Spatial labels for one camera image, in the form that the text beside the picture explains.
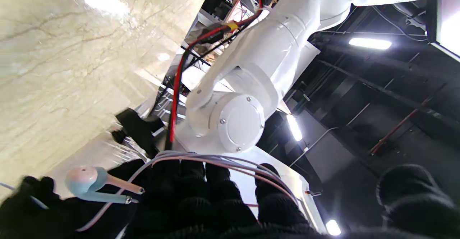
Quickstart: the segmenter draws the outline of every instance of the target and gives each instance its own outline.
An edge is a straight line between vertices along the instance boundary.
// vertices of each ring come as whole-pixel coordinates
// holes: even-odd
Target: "red wire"
[[[240,21],[239,23],[236,23],[237,26],[242,26],[243,24],[247,23],[248,21],[251,21],[253,18],[257,18],[260,13],[262,12],[261,9],[263,8],[263,5],[262,5],[262,0],[258,0],[259,2],[259,8],[260,10],[258,11],[258,13],[255,13],[252,17],[244,20],[244,21]],[[186,49],[186,51],[190,50],[190,48],[194,47],[199,41],[201,41],[202,39],[205,39],[205,38],[208,38],[214,34],[216,34],[217,32],[221,31],[222,29],[226,28],[227,26],[220,26],[210,32],[208,32],[207,34],[204,34],[202,36],[200,36],[198,39],[196,39],[195,41],[193,41]],[[181,72],[181,66],[182,64],[184,63],[184,56],[186,55],[187,53],[184,52],[184,55],[182,56],[181,60],[180,60],[180,63],[179,63],[179,66],[177,67],[177,72],[176,72],[176,79],[174,79],[174,95],[176,95],[176,93],[179,92],[179,84],[180,84],[180,80],[182,78],[182,72]],[[176,117],[177,117],[177,99],[176,98],[179,98],[179,96],[173,96],[172,98],[172,107],[171,107],[171,121],[170,123],[168,124],[168,128],[171,130],[170,131],[170,134],[169,134],[169,141],[172,143],[174,141],[174,128],[176,126]]]

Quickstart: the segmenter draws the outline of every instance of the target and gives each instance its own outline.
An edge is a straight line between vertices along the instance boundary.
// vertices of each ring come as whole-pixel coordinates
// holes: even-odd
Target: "white cable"
[[[243,161],[243,162],[248,162],[250,164],[260,166],[264,170],[260,170],[260,169],[257,169],[257,168],[251,168],[251,167],[248,167],[248,166],[245,166],[245,165],[242,165],[242,164],[234,164],[234,162],[230,162],[228,160],[227,160],[228,163],[220,162],[217,159],[212,159],[214,157],[218,157],[222,161],[224,161],[222,158],[228,158],[228,159],[235,159],[235,160],[239,160],[239,161]],[[146,167],[148,167],[148,165],[153,165],[153,164],[155,164],[157,162],[160,162],[160,161],[163,161],[163,160],[174,160],[174,159],[185,159],[185,160],[191,160],[191,161],[207,162],[209,164],[215,164],[217,166],[227,167],[228,169],[235,170],[235,171],[244,173],[246,175],[253,176],[256,179],[263,180],[263,181],[275,186],[276,188],[281,190],[283,193],[288,195],[290,198],[292,198],[292,200],[294,202],[296,202],[295,197],[294,197],[293,193],[291,192],[291,190],[287,187],[287,185],[284,182],[282,182],[282,180],[277,175],[275,175],[273,172],[271,172],[271,170],[267,169],[266,167],[264,167],[262,165],[255,164],[254,162],[250,162],[250,161],[244,160],[244,159],[239,159],[239,158],[236,158],[236,157],[226,157],[226,156],[217,156],[217,155],[199,155],[199,154],[192,154],[192,153],[181,153],[181,152],[176,152],[176,151],[163,151],[163,152],[158,153],[155,158],[153,158],[150,161],[146,162],[141,168],[139,168],[131,176],[131,178],[129,178],[128,182],[132,182],[143,170],[145,170]],[[250,174],[250,173],[245,172],[245,171],[240,170],[240,169],[251,170],[251,171],[254,171],[255,173],[262,173],[262,174],[266,175],[266,177],[259,176],[259,175],[253,175],[253,174]],[[287,190],[285,188],[280,187],[276,183],[272,182],[267,177],[273,178],[274,180],[277,180],[277,181],[278,180],[281,181],[280,184],[283,187],[285,187]],[[120,190],[118,190],[116,195],[120,195],[122,192],[123,192],[123,189],[120,189]],[[110,205],[112,205],[112,203],[105,203],[105,205],[99,210],[99,212],[87,224],[85,224],[81,228],[77,229],[76,231],[77,232],[83,232],[83,231],[86,231],[87,229],[90,229],[90,227],[93,226],[102,217],[102,215],[105,213],[105,211],[107,211],[107,209],[110,207]]]
[[[5,183],[3,183],[3,182],[0,182],[0,185],[3,186],[3,187],[5,187],[5,188],[7,188],[7,189],[13,190],[13,191],[16,190],[15,187],[10,186],[10,185],[8,185],[8,184],[5,184]],[[32,198],[32,200],[33,200],[37,205],[39,205],[40,208],[43,208],[44,210],[49,209],[47,205],[45,205],[43,202],[39,201],[39,199],[37,199],[36,197],[30,196],[30,198]]]

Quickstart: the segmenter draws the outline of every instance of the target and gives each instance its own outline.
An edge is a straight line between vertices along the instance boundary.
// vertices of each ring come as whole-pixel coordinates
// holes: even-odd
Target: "pink cable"
[[[288,195],[294,202],[296,202],[296,200],[294,198],[292,198],[292,196],[284,188],[281,188],[278,184],[272,182],[271,180],[268,180],[268,179],[266,179],[264,177],[261,177],[259,175],[253,175],[253,174],[250,174],[248,172],[244,172],[243,170],[240,170],[239,168],[236,168],[236,167],[231,167],[231,166],[226,165],[226,164],[219,164],[219,163],[213,162],[212,160],[209,160],[209,159],[200,159],[200,158],[185,157],[185,156],[165,157],[165,158],[161,158],[161,159],[158,159],[158,160],[154,161],[152,163],[152,166],[154,164],[156,164],[157,162],[166,161],[166,160],[179,160],[179,159],[181,159],[181,160],[190,160],[190,161],[195,161],[195,162],[207,162],[209,164],[214,164],[214,165],[217,165],[217,166],[220,166],[220,167],[224,167],[224,168],[228,168],[228,169],[231,169],[231,170],[235,170],[235,171],[240,172],[240,173],[244,173],[244,174],[252,176],[252,177],[254,177],[256,179],[263,180],[264,182],[267,182],[270,185],[273,185],[275,188],[279,189],[281,192],[283,192],[284,194]],[[266,175],[261,170],[256,169],[255,172],[263,174],[263,175]],[[117,194],[120,195],[123,191],[124,191],[123,189],[120,189],[120,190],[118,190]],[[105,203],[105,205],[99,210],[99,212],[87,224],[85,224],[81,228],[77,229],[76,231],[77,232],[83,232],[83,231],[86,231],[86,230],[90,229],[92,226],[94,226],[94,224],[97,221],[99,221],[99,219],[102,217],[102,215],[104,215],[105,211],[107,211],[107,209],[110,207],[110,205],[112,205],[111,202]]]

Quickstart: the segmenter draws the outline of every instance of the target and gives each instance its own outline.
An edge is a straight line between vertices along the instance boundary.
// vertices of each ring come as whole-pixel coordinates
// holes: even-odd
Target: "black ceiling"
[[[356,158],[322,185],[323,196],[317,200],[320,210],[331,212],[335,204],[331,195],[340,188],[342,204],[347,205],[341,208],[348,212],[344,214],[346,226],[381,222],[375,181],[384,170],[398,164],[423,165],[460,203],[460,185],[455,178],[460,175],[460,63],[429,44],[433,38],[430,32],[436,28],[431,24],[435,22],[436,12],[431,9],[436,8],[435,1],[416,3],[427,9],[428,41],[407,38],[369,6],[352,7],[343,24],[309,38],[321,53],[293,86],[293,99],[299,102],[293,113],[308,111],[326,128],[340,127],[333,131],[334,136]],[[408,17],[392,5],[378,9],[413,38],[424,38],[424,30],[406,25]],[[393,45],[386,51],[363,49],[348,44],[352,37],[382,38]],[[414,110],[413,104],[430,97],[424,106],[428,114],[411,116],[375,156],[370,155],[370,149]],[[274,125],[280,123],[278,116],[273,119]],[[289,133],[276,135],[287,137]],[[356,195],[353,190],[362,193],[352,197]]]

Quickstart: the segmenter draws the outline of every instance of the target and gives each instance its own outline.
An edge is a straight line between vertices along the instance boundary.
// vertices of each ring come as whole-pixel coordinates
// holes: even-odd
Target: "red pipe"
[[[427,102],[429,102],[433,97],[430,96],[428,98],[426,98],[421,104],[420,106],[424,106],[425,104],[427,104]],[[410,117],[412,117],[413,115],[415,115],[419,110],[418,109],[415,109],[413,110],[411,113],[409,113],[409,115],[407,115],[399,124],[396,125],[396,127],[394,127],[388,134],[386,134],[386,136],[384,138],[382,138],[370,151],[371,151],[371,154],[372,155],[375,155],[375,153],[377,152],[377,150],[381,147],[381,145],[386,142],[388,140],[388,138],[394,134]]]

